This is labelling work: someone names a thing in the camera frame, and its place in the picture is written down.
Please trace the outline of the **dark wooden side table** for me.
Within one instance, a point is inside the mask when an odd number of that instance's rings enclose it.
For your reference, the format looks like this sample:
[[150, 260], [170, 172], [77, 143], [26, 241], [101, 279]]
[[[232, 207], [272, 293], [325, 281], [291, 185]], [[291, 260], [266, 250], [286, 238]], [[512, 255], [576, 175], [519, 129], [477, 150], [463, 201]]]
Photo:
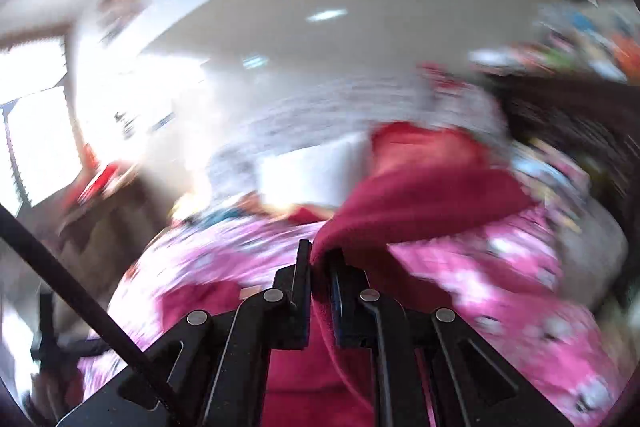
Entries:
[[168, 223], [177, 193], [144, 169], [131, 169], [105, 192], [67, 213], [58, 259], [96, 300], [118, 282]]

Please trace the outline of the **dark red sweater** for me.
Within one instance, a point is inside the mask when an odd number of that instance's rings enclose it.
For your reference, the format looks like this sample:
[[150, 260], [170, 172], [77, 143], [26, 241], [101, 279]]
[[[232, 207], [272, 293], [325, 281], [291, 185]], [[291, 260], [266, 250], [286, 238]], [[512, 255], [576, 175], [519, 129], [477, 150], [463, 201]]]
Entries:
[[369, 350], [335, 341], [330, 251], [341, 249], [372, 288], [428, 313], [448, 297], [410, 277], [390, 247], [470, 231], [531, 203], [512, 174], [482, 162], [402, 166], [363, 181], [310, 242], [309, 343], [272, 351], [257, 426], [378, 426]]

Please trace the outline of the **red box on table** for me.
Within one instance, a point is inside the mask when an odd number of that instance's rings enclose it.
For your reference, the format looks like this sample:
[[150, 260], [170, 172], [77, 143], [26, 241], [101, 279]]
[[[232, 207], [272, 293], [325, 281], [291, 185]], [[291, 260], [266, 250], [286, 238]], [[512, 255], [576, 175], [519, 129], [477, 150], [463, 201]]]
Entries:
[[84, 205], [89, 200], [102, 194], [112, 181], [122, 176], [129, 168], [130, 164], [123, 161], [112, 161], [101, 167], [99, 172], [91, 179], [88, 185], [82, 190], [76, 199], [78, 205]]

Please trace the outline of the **black rod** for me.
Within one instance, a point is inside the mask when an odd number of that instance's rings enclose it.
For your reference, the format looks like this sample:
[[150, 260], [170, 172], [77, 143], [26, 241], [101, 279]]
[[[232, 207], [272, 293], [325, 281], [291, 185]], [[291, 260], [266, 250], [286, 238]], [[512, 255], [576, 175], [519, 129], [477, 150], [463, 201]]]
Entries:
[[68, 272], [6, 208], [1, 207], [1, 238], [151, 387], [169, 416], [186, 426], [189, 418], [168, 382], [152, 362]]

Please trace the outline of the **small colourful clothes pile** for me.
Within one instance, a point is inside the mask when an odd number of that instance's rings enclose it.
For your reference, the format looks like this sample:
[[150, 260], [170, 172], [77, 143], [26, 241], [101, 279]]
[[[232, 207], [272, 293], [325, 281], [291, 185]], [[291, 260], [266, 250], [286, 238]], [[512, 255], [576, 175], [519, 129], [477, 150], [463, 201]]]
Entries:
[[574, 159], [539, 139], [513, 141], [510, 167], [557, 228], [582, 231], [580, 220], [587, 212], [591, 180]]

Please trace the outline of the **pink penguin blanket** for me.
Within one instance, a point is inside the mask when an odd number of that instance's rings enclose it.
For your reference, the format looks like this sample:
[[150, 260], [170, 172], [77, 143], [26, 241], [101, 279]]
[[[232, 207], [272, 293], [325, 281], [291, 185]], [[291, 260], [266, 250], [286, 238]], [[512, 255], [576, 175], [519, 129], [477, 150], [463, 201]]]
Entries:
[[[555, 252], [533, 236], [539, 209], [483, 231], [400, 243], [394, 256], [410, 274], [449, 291], [454, 309], [577, 426], [594, 426], [620, 393], [622, 377], [584, 307], [550, 294]], [[290, 265], [318, 221], [216, 219], [171, 228], [145, 249], [118, 283], [108, 314], [147, 348], [187, 313], [236, 309]]]

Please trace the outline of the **dark carved wooden headboard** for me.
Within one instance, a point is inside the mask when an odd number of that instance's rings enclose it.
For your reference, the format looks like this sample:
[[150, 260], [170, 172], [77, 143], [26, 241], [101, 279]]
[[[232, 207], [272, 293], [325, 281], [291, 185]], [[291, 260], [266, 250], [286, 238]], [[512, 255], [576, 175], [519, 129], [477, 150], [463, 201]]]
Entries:
[[489, 75], [487, 83], [514, 138], [541, 139], [596, 162], [596, 199], [632, 231], [639, 221], [639, 88], [576, 75]]

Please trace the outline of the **white pillow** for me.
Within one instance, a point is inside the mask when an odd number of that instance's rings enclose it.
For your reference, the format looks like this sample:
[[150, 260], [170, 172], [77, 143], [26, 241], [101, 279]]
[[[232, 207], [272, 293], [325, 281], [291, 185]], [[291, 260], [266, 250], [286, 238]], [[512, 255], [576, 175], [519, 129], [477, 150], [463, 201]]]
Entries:
[[255, 164], [257, 193], [267, 206], [338, 208], [368, 175], [371, 142], [355, 132], [320, 145], [262, 156]]

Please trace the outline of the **window with wooden frame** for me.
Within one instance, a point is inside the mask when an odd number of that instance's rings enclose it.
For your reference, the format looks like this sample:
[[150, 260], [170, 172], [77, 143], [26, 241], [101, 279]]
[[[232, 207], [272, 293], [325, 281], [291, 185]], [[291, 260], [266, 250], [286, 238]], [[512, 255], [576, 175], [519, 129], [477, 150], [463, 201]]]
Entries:
[[1, 50], [1, 205], [14, 216], [65, 190], [81, 173], [67, 73], [61, 37]]

